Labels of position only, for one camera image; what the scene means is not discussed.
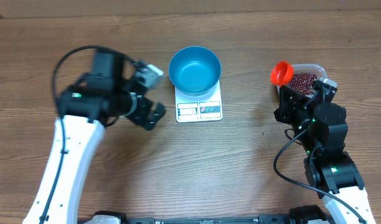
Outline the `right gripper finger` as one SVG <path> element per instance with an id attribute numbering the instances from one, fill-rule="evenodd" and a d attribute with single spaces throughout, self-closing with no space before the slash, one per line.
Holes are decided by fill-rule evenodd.
<path id="1" fill-rule="evenodd" d="M 280 100 L 281 101 L 289 101 L 289 100 L 295 100 L 295 101 L 308 101 L 311 98 L 292 89 L 288 85 L 283 85 L 280 87 Z"/>
<path id="2" fill-rule="evenodd" d="M 282 103 L 274 111 L 275 119 L 280 123 L 289 123 L 289 105 L 288 103 Z"/>

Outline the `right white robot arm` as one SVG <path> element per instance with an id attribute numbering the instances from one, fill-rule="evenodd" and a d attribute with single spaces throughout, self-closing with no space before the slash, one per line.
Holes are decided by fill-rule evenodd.
<path id="1" fill-rule="evenodd" d="M 345 149 L 348 132 L 346 109 L 333 103 L 337 88 L 316 82 L 308 97 L 287 85 L 279 90 L 280 103 L 274 116 L 291 125 L 294 137 L 306 151 L 307 183 L 277 172 L 282 179 L 313 190 L 328 213 L 307 205 L 289 210 L 286 223 L 374 223 L 362 176 Z"/>

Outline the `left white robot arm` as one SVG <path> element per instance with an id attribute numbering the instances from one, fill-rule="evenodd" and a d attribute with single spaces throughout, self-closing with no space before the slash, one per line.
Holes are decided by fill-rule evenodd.
<path id="1" fill-rule="evenodd" d="M 24 223 L 76 223 L 88 168 L 105 131 L 120 117 L 147 131 L 166 110 L 145 94 L 162 70 L 95 47 L 92 68 L 55 99 L 58 117 L 40 187 Z"/>

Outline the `orange measuring scoop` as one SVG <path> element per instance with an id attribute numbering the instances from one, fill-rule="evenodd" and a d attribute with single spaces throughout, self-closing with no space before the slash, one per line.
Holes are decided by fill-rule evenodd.
<path id="1" fill-rule="evenodd" d="M 287 61 L 278 62 L 271 71 L 270 82 L 273 85 L 287 85 L 293 78 L 294 68 Z"/>

